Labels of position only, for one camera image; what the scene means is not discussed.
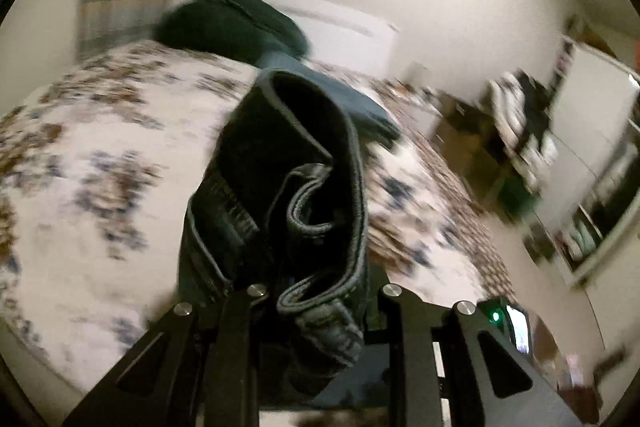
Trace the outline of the black clothes on chair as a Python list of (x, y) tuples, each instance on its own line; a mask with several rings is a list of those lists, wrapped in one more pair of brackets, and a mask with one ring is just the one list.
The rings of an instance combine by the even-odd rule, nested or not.
[(518, 143), (514, 147), (516, 155), (523, 157), (530, 139), (536, 141), (535, 148), (542, 149), (542, 141), (550, 127), (549, 107), (551, 98), (548, 90), (523, 69), (515, 72), (523, 100), (518, 116)]

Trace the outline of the dark blue jeans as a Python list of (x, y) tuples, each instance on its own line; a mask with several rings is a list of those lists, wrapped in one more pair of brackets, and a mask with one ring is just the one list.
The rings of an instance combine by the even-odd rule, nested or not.
[(183, 299), (215, 314), (265, 286), (258, 373), (270, 395), (311, 398), (363, 349), (369, 300), (363, 150), (400, 130), (378, 103), (283, 53), (265, 55), (186, 206)]

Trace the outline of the brown cardboard box by nightstand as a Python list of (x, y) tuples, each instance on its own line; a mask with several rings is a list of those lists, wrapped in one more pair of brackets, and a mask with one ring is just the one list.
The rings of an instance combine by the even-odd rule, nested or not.
[(487, 190), (504, 161), (503, 143), (494, 117), (457, 98), (440, 98), (439, 124), (431, 144), (448, 168), (474, 191)]

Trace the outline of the dark green quilted comforter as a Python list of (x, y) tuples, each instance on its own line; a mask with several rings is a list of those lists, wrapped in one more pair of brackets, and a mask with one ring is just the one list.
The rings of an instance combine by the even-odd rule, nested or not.
[(190, 0), (166, 13), (153, 39), (177, 50), (213, 53), (257, 65), (269, 52), (303, 58), (309, 41), (299, 26), (262, 0)]

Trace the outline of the brown checkered bed sheet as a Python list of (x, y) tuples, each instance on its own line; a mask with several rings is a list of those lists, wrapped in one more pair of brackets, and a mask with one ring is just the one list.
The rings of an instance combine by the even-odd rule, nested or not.
[(483, 211), (410, 116), (416, 102), (389, 82), (366, 92), (400, 128), (391, 148), (366, 148), (369, 258), (427, 303), (514, 299)]

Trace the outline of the white bed headboard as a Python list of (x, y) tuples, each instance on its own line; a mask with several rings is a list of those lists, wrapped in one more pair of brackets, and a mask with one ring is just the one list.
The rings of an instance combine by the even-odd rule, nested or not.
[(309, 41), (311, 60), (376, 78), (390, 72), (398, 29), (387, 20), (326, 0), (262, 1), (294, 20)]

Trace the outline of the white wardrobe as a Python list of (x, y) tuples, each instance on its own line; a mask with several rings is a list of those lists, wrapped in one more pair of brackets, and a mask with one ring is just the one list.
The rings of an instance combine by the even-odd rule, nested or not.
[(558, 156), (535, 208), (553, 261), (570, 286), (603, 267), (639, 213), (639, 77), (570, 38), (554, 70), (551, 138)]

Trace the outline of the floral bed blanket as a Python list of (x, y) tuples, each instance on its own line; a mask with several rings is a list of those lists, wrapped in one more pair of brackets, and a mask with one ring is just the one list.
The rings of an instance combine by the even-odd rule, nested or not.
[(142, 41), (2, 118), (1, 318), (78, 391), (174, 295), (186, 200), (256, 74)]

